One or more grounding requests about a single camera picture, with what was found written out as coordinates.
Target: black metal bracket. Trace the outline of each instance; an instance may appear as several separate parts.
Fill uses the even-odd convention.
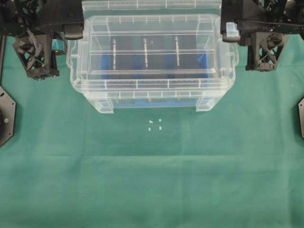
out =
[[[304,99],[299,103],[299,115],[301,123],[301,135],[304,138]]]
[[[0,36],[0,80],[4,60],[6,37]],[[0,86],[0,147],[14,135],[16,102]]]
[[[276,70],[289,37],[281,33],[250,34],[246,70]]]

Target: translucent plastic container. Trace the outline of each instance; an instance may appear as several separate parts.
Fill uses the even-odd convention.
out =
[[[71,84],[100,113],[212,109],[233,86],[238,51],[222,42],[221,0],[83,1],[84,38],[69,41]]]

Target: green cloth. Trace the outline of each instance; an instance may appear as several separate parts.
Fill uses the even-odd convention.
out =
[[[246,72],[240,48],[235,85],[205,113],[99,114],[72,88],[64,57],[60,78],[36,82],[12,42],[2,85],[18,106],[0,149],[0,227],[304,227],[299,36],[271,73]]]

